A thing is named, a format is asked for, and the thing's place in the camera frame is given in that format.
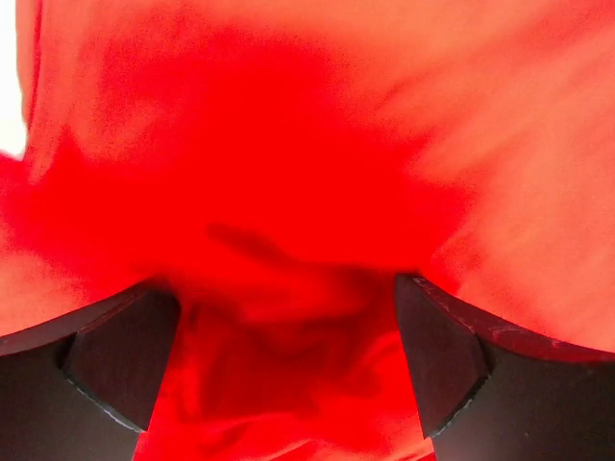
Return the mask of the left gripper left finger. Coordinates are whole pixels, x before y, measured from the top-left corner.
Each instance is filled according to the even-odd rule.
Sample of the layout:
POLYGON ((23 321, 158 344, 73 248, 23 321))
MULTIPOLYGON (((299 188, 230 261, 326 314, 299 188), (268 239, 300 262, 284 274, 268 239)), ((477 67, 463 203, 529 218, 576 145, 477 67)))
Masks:
POLYGON ((180 319, 140 283, 1 339, 4 460, 131 460, 180 319))

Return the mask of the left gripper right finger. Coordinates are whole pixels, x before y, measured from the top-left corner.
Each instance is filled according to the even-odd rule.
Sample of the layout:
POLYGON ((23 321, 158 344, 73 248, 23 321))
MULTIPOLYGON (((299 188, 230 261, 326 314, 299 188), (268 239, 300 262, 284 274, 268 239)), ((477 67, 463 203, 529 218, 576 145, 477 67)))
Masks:
POLYGON ((614 356, 399 275, 395 307, 423 435, 439 460, 614 457, 614 356))

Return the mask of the red t shirt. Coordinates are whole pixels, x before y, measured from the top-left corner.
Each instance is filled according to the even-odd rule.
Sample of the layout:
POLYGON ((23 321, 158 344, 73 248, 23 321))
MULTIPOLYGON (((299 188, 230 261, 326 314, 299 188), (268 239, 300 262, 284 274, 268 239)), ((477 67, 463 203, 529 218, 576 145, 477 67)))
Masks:
POLYGON ((419 460, 418 272, 614 348, 610 1, 18 1, 1 327, 141 279, 182 324, 140 460, 419 460))

